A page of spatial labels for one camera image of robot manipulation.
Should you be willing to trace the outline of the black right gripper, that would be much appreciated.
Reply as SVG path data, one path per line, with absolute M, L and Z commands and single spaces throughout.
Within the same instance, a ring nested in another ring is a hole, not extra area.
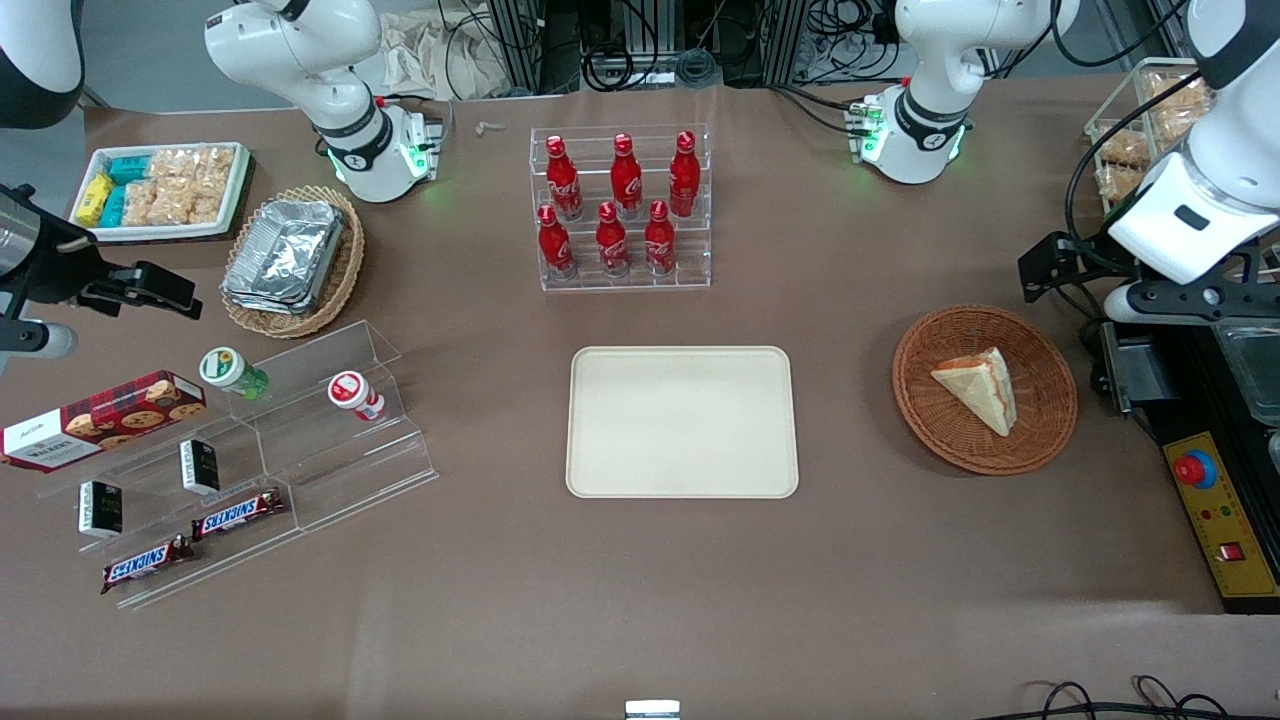
M 195 283 L 154 263 L 110 265 L 90 233 L 32 202 L 35 190 L 1 188 L 1 351 L 3 361 L 20 355 L 65 357 L 76 351 L 77 333 L 63 324 L 23 316 L 29 304 L 74 304 L 119 316 L 123 306 L 157 307 L 200 319 L 204 304 Z

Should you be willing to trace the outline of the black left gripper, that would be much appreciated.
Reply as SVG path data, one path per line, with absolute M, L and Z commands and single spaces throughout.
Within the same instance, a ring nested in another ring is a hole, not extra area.
M 1277 324 L 1276 245 L 1242 245 L 1187 284 L 1146 265 L 1138 270 L 1137 281 L 1120 284 L 1105 299 L 1108 319 L 1147 325 Z M 1018 274 L 1024 302 L 1034 304 L 1066 286 L 1133 279 L 1137 260 L 1106 233 L 1079 240 L 1068 232 L 1051 232 L 1019 258 Z

